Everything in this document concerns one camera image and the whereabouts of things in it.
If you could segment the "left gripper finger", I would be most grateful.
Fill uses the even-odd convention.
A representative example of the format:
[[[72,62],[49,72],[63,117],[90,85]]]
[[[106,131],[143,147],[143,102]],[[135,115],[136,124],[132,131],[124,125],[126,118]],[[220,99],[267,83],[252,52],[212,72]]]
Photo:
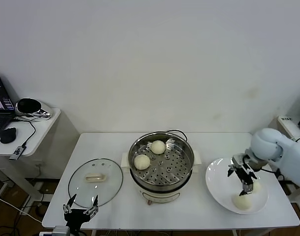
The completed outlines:
[[[71,207],[75,201],[75,198],[76,198],[76,194],[74,194],[67,202],[67,204],[63,204],[63,211],[64,213],[71,213],[72,210],[71,210]]]
[[[98,213],[98,195],[96,195],[92,207],[85,210],[83,214],[88,215],[90,218],[93,218],[97,213]]]

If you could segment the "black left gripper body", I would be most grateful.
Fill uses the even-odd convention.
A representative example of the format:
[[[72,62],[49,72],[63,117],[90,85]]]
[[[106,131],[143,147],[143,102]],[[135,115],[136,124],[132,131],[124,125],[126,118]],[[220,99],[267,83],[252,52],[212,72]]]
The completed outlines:
[[[84,209],[72,209],[64,212],[64,219],[71,231],[80,231],[82,224],[90,221],[90,216]]]

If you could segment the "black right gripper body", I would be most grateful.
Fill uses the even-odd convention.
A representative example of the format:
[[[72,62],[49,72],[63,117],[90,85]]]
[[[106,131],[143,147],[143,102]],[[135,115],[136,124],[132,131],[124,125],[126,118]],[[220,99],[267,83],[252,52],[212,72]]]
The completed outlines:
[[[248,164],[238,164],[235,170],[238,178],[244,183],[253,183],[254,172]]]

